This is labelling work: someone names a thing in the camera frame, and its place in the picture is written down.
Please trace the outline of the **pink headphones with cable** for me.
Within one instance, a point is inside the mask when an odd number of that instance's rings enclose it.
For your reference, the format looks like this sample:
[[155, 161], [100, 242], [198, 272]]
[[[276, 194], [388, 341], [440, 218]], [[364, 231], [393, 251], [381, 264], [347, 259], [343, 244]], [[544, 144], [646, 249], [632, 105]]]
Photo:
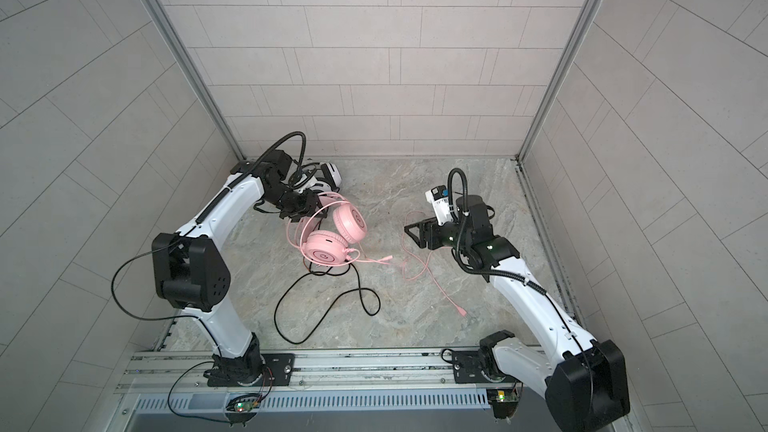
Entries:
[[320, 192], [319, 206], [294, 228], [286, 225], [286, 238], [310, 263], [326, 267], [356, 263], [390, 265], [393, 256], [366, 256], [361, 242], [368, 226], [359, 209], [337, 192]]

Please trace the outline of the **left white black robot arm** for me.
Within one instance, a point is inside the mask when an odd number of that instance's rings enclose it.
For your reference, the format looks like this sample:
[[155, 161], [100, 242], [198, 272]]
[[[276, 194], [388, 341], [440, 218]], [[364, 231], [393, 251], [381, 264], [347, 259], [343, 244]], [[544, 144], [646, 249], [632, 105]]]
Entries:
[[341, 174], [332, 163], [301, 166], [298, 179], [288, 176], [291, 164], [281, 151], [261, 163], [239, 163], [203, 210], [152, 242], [157, 295], [208, 335], [213, 366], [204, 375], [212, 387], [249, 386], [266, 373], [258, 337], [243, 324], [228, 296], [231, 274], [221, 246], [255, 204], [268, 202], [281, 216], [298, 220], [318, 209], [320, 193], [341, 186]]

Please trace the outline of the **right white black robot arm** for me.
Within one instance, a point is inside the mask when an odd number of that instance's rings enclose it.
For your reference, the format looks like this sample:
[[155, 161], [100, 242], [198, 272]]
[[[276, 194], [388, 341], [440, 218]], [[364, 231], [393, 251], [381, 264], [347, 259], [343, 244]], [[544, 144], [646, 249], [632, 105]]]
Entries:
[[494, 233], [491, 212], [478, 195], [454, 197], [444, 186], [425, 194], [434, 217], [405, 226], [422, 249], [450, 248], [462, 271], [482, 277], [517, 311], [541, 351], [509, 331], [481, 340], [481, 369], [492, 379], [512, 377], [541, 396], [563, 431], [598, 431], [626, 416], [626, 362], [611, 340], [598, 341], [551, 298], [512, 243]]

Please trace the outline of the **right circuit board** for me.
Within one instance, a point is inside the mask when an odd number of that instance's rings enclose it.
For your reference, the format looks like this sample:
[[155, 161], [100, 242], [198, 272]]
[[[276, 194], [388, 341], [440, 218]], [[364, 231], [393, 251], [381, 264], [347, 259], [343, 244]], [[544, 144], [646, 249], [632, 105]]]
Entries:
[[497, 420], [511, 419], [518, 408], [520, 394], [516, 388], [487, 389], [487, 402]]

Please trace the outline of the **left circuit board green led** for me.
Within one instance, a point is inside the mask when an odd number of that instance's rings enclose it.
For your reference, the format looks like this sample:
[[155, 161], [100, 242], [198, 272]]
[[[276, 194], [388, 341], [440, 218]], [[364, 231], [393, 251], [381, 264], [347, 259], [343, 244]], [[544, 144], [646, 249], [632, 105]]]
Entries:
[[262, 394], [249, 393], [232, 398], [226, 405], [228, 413], [250, 414], [254, 413], [262, 401]]

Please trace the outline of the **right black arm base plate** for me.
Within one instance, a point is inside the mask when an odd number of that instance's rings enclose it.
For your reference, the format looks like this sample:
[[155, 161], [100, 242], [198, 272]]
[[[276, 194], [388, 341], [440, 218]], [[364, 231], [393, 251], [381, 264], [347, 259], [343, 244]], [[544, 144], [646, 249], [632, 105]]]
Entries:
[[490, 384], [496, 377], [490, 374], [487, 357], [479, 350], [446, 349], [454, 380], [457, 384]]

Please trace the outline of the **aluminium mounting rail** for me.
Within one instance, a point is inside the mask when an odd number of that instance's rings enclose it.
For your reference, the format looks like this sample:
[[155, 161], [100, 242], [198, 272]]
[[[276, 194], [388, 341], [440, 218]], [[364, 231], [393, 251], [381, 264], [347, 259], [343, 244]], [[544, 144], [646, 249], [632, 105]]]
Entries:
[[[554, 376], [555, 362], [541, 348], [530, 348], [517, 339], [505, 339], [500, 350], [488, 347], [454, 347], [479, 350], [487, 357], [494, 383], [518, 382], [542, 391]], [[453, 367], [440, 348], [336, 349], [264, 351], [261, 354], [294, 354], [293, 372], [287, 386], [279, 391], [331, 389], [417, 389], [452, 387]], [[172, 384], [183, 391], [238, 387], [209, 387], [203, 373], [213, 366], [202, 352], [142, 352], [134, 354], [115, 389], [122, 393], [162, 392]]]

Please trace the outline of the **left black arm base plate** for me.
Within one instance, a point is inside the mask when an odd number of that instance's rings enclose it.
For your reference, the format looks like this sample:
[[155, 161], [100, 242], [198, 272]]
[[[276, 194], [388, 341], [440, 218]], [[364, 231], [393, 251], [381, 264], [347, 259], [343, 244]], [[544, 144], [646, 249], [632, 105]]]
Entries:
[[214, 365], [203, 373], [209, 387], [287, 386], [294, 354], [248, 354], [238, 358], [213, 355]]

